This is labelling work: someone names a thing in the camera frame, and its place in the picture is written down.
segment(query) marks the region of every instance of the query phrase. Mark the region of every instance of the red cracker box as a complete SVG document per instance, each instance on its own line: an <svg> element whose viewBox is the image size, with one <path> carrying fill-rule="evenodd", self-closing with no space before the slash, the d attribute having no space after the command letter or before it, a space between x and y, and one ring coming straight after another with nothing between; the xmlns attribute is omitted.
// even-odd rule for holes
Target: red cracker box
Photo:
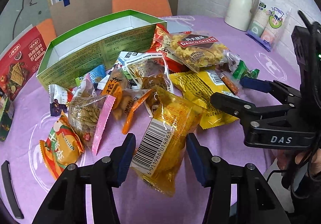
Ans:
<svg viewBox="0 0 321 224"><path fill-rule="evenodd" d="M46 51L37 27L29 26L0 55L0 87L13 101L38 70Z"/></svg>

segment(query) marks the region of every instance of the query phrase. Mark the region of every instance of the orange chair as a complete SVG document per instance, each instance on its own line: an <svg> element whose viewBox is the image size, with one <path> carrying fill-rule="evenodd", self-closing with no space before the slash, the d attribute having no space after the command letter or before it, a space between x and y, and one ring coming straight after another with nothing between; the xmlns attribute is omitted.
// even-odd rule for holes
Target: orange chair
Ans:
<svg viewBox="0 0 321 224"><path fill-rule="evenodd" d="M168 0L113 0L113 13L136 10L155 17L172 16Z"/></svg>

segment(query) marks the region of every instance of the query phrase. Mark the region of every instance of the table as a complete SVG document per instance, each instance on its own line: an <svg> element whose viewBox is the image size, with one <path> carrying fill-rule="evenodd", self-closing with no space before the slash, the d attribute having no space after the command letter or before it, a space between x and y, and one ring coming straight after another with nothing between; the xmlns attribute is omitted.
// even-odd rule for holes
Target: table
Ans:
<svg viewBox="0 0 321 224"><path fill-rule="evenodd" d="M258 68L262 80L279 80L299 89L299 74L277 53L268 53L244 32L224 23L222 18L205 16L166 17L170 32L182 30L205 31L238 53L249 69ZM272 96L247 89L248 101L257 106L279 104ZM47 192L54 183L46 169L39 148L39 140L45 140L56 117L49 113L49 95L33 76L19 93L15 102L15 115L7 140L0 143L0 163L10 162L12 183L20 208L25 216L21 224L31 224ZM134 118L131 132L136 135L137 146L149 124L148 113L140 107ZM87 150L78 160L78 166L96 162L108 156L114 147L122 144L125 136L122 126L110 117L97 156ZM213 155L219 155L228 163L244 166L254 163L261 173L271 165L274 157L269 150L249 148L243 144L244 133L239 120L208 130L197 128L196 136L201 145L207 146ZM176 193L172 198L151 189L129 170L126 182L113 189L119 219L122 224L176 224L202 223L208 200L209 188L197 182L188 155L176 177ZM11 213L2 179L1 199ZM86 188L88 223L92 224L90 187ZM236 201L236 185L232 186L231 204Z"/></svg>

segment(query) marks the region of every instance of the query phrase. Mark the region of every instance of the barcode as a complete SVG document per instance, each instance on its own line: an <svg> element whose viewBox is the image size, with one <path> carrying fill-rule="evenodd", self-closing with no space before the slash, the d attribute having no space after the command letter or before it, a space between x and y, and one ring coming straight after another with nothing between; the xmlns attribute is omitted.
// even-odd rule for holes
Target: barcode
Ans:
<svg viewBox="0 0 321 224"><path fill-rule="evenodd" d="M171 137L170 125L152 119L132 159L131 167L144 174L152 175L161 161Z"/></svg>
<svg viewBox="0 0 321 224"><path fill-rule="evenodd" d="M219 78L218 74L214 70L206 70L210 78L212 79L213 83L217 86L224 85L224 82L221 78Z"/></svg>

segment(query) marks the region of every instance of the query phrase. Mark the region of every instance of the red label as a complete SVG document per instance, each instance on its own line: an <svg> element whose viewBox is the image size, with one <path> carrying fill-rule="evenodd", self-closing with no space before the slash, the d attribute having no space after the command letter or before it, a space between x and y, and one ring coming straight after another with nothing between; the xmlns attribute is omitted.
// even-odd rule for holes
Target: red label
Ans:
<svg viewBox="0 0 321 224"><path fill-rule="evenodd" d="M200 44L209 44L208 46L204 46L204 48L210 48L215 42L218 42L218 40L213 36L207 37L207 36L201 36L201 35L189 35L182 41L178 41L177 44L179 44L181 47L184 47L184 48L188 46L195 46Z"/></svg>
<svg viewBox="0 0 321 224"><path fill-rule="evenodd" d="M38 70L45 51L44 40L33 27L4 54L0 60L0 87L11 100Z"/></svg>

